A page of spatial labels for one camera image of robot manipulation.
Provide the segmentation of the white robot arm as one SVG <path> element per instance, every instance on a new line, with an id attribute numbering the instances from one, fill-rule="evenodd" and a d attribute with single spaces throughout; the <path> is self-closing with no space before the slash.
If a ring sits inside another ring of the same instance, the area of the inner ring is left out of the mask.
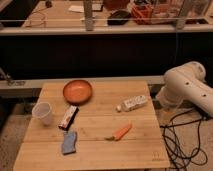
<path id="1" fill-rule="evenodd" d="M 205 84 L 205 76 L 204 66 L 196 61 L 169 69 L 163 76 L 165 85 L 156 99 L 167 109 L 188 100 L 213 118 L 213 88 Z"/>

